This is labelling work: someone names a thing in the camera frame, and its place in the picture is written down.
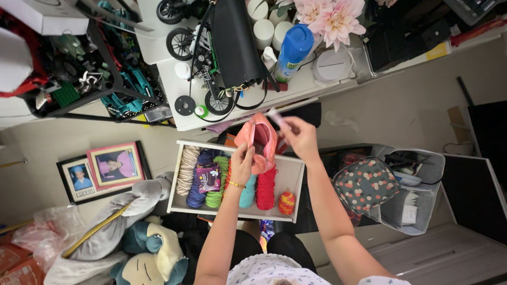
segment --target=tile floor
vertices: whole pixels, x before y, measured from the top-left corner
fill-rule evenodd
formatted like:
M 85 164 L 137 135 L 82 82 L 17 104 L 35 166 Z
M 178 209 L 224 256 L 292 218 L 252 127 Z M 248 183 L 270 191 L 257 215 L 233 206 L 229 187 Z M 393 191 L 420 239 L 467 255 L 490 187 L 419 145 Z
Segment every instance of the tile floor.
M 321 98 L 322 125 L 318 128 L 319 147 L 354 143 L 401 145 L 441 152 L 456 139 L 449 125 L 447 109 L 466 106 L 456 82 L 462 76 L 476 104 L 506 100 L 504 68 L 507 66 L 501 39 L 483 44 L 379 79 L 359 88 Z M 352 119 L 350 126 L 333 126 L 326 112 Z M 79 109 L 79 113 L 105 115 L 100 103 Z M 0 132 L 0 164 L 28 159 L 26 165 L 0 169 L 0 223 L 15 224 L 29 219 L 33 212 L 68 204 L 55 163 L 85 154 L 87 149 L 140 139 L 152 171 L 174 170 L 176 139 L 206 141 L 210 134 L 177 132 L 167 127 L 114 124 L 84 120 L 56 119 L 20 125 Z M 80 206 L 89 220 L 108 199 Z M 434 209 L 430 226 L 452 221 L 450 210 L 441 201 Z M 394 242 L 409 236 L 383 225 L 356 229 L 366 247 Z M 318 233 L 300 235 L 317 266 L 329 262 Z

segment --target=snorlax plush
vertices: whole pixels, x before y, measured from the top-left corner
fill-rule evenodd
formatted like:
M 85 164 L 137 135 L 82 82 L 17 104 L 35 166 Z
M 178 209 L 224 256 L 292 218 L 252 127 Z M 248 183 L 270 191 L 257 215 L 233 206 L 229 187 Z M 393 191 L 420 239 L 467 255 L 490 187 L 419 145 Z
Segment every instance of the snorlax plush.
M 123 236 L 122 250 L 136 255 L 111 269 L 117 285 L 177 285 L 187 273 L 189 262 L 183 256 L 178 236 L 160 225 L 134 223 Z

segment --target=polka dot bag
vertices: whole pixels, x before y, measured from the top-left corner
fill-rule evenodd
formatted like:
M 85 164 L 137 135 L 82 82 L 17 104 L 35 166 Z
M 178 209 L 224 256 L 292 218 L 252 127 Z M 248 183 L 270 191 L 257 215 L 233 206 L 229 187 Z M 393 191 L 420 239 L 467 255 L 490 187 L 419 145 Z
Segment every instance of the polka dot bag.
M 333 186 L 343 204 L 358 215 L 400 192 L 392 171 L 377 157 L 366 157 L 343 168 L 333 178 Z

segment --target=gold bracelet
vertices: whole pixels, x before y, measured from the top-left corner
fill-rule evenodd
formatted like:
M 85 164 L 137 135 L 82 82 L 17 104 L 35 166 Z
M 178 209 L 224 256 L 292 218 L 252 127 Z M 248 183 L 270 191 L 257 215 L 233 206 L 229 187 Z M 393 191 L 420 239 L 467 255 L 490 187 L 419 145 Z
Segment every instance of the gold bracelet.
M 236 182 L 229 181 L 229 184 L 239 187 L 240 189 L 245 188 L 245 185 L 237 184 Z

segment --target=purple package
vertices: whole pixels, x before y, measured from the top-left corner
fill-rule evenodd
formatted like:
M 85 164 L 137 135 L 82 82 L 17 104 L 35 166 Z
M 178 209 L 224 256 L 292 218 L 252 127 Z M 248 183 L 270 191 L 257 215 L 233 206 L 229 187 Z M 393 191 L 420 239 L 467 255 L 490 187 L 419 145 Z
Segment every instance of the purple package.
M 220 191 L 220 167 L 218 162 L 198 163 L 196 177 L 199 179 L 199 193 Z

